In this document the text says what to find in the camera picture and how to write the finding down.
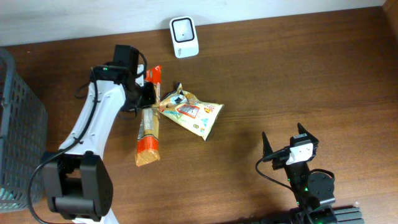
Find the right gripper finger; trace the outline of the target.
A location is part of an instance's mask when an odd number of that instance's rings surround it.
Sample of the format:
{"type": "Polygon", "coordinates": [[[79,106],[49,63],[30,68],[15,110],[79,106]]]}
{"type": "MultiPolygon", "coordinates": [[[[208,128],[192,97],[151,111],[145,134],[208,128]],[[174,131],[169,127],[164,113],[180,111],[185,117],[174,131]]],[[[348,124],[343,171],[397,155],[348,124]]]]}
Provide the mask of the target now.
{"type": "Polygon", "coordinates": [[[298,133],[299,133],[299,141],[309,140],[314,146],[317,146],[319,140],[312,135],[309,131],[307,131],[301,123],[297,123],[298,133]]]}
{"type": "Polygon", "coordinates": [[[262,132],[262,142],[263,142],[262,161],[267,162],[267,161],[271,160],[271,155],[273,154],[273,150],[271,148],[270,142],[269,142],[265,132],[262,132]]]}

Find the yellow snack chip bag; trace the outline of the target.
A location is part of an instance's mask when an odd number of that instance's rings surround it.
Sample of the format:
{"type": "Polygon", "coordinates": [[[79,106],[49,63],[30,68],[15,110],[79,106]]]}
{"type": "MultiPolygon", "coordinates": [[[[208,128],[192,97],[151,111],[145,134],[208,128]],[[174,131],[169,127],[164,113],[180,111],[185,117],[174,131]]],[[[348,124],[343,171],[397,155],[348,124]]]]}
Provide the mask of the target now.
{"type": "Polygon", "coordinates": [[[159,104],[159,111],[183,128],[208,140],[224,104],[200,101],[193,93],[185,91],[181,83],[168,93],[159,104]]]}

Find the orange long pasta packet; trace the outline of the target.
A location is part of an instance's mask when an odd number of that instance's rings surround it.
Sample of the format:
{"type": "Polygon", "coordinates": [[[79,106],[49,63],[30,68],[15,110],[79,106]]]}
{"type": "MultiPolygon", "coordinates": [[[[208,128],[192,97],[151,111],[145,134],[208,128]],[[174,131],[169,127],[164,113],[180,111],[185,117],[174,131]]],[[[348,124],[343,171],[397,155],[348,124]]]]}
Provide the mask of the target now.
{"type": "Polygon", "coordinates": [[[154,85],[155,103],[142,110],[142,118],[137,137],[136,165],[143,166],[160,159],[159,154],[159,103],[162,66],[150,68],[145,78],[154,85]]]}

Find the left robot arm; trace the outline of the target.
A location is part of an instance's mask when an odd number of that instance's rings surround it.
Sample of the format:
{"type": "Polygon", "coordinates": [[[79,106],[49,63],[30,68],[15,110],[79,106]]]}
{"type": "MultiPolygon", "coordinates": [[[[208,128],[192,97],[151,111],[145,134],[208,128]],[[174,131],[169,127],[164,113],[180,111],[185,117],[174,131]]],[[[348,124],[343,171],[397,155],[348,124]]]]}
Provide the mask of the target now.
{"type": "Polygon", "coordinates": [[[145,80],[147,64],[139,64],[144,59],[138,49],[116,45],[112,61],[91,67],[86,101],[71,133],[34,171],[42,175],[51,212],[73,223],[117,223],[104,148],[119,112],[155,104],[154,86],[145,80]]]}

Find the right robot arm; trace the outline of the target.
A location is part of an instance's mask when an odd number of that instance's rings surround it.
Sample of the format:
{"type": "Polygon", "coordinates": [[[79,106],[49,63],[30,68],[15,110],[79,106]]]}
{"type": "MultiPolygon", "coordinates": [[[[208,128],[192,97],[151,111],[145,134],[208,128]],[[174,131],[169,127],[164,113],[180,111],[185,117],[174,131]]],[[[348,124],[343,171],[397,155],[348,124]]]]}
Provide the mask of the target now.
{"type": "Polygon", "coordinates": [[[273,151],[265,133],[262,133],[263,156],[256,162],[258,174],[293,192],[298,210],[289,217],[290,223],[337,223],[331,205],[335,202],[334,173],[325,169],[309,169],[318,149],[319,140],[300,123],[298,135],[290,138],[290,144],[273,151]],[[285,170],[289,185],[263,174],[258,165],[272,162],[274,170],[285,170]]]}

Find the white barcode scanner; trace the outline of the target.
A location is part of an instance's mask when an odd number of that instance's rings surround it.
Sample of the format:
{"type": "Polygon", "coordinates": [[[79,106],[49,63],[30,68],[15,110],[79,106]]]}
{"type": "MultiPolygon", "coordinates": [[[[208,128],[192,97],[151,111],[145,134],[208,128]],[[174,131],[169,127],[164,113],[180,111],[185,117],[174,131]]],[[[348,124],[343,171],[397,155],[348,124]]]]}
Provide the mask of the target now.
{"type": "Polygon", "coordinates": [[[170,35],[177,58],[198,55],[199,44],[194,20],[190,16],[176,17],[169,22],[170,35]]]}

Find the grey plastic mesh basket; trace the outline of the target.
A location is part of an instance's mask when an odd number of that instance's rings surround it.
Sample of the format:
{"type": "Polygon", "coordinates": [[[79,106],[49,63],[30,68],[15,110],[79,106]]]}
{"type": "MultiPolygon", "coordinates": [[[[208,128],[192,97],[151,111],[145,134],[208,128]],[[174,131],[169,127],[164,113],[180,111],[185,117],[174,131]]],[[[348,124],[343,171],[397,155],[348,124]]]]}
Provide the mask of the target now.
{"type": "Polygon", "coordinates": [[[1,212],[25,210],[27,188],[46,151],[48,113],[1,49],[1,212]]]}

